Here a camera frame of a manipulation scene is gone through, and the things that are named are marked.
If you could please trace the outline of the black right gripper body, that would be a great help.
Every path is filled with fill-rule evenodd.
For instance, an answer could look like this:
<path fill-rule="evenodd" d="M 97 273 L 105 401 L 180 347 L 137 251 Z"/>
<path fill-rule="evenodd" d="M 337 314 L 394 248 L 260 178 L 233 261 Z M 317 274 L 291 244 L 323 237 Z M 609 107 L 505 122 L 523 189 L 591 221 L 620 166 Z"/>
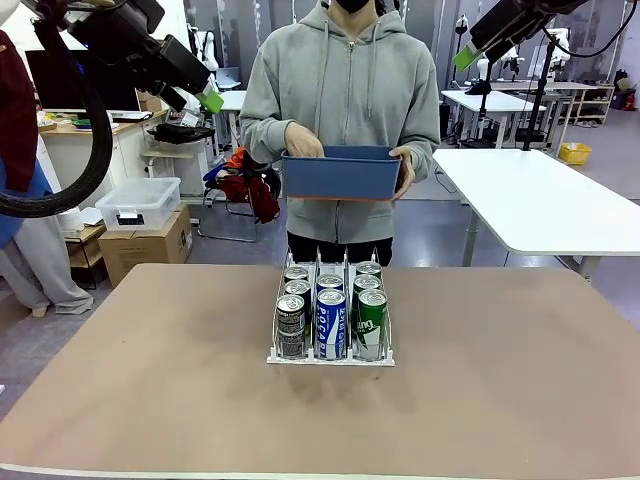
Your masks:
<path fill-rule="evenodd" d="M 500 59 L 513 46 L 531 38 L 555 13 L 543 1 L 498 1 L 470 29 L 468 46 L 488 59 Z"/>

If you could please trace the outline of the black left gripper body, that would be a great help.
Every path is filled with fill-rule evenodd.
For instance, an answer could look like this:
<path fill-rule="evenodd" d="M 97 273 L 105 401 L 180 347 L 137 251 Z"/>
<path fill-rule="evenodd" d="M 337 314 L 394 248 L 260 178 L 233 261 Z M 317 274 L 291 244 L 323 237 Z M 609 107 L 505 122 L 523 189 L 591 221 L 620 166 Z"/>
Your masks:
<path fill-rule="evenodd" d="M 211 72 L 173 35 L 152 36 L 164 14 L 156 1 L 65 3 L 69 33 L 103 63 L 127 70 L 138 90 L 159 97 L 168 84 L 196 97 Z"/>

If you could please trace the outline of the person's right hand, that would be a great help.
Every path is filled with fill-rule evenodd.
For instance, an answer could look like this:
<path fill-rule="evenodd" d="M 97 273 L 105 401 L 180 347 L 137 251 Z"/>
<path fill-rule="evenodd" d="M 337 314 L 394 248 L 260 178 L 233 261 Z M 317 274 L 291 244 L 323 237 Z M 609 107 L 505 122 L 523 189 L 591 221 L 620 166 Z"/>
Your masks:
<path fill-rule="evenodd" d="M 306 127 L 290 122 L 285 129 L 285 146 L 287 152 L 294 157 L 322 158 L 323 145 Z"/>

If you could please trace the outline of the person's left hand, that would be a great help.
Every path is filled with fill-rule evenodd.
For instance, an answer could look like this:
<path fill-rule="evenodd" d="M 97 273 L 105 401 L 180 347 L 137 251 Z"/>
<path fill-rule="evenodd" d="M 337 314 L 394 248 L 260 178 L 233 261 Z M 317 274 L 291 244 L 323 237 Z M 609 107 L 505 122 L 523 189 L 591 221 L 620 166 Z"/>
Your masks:
<path fill-rule="evenodd" d="M 390 151 L 389 154 L 391 157 L 401 159 L 396 190 L 392 198 L 392 201 L 395 202 L 401 199 L 411 188 L 415 180 L 415 171 L 412 166 L 411 149 L 409 147 L 397 147 Z"/>

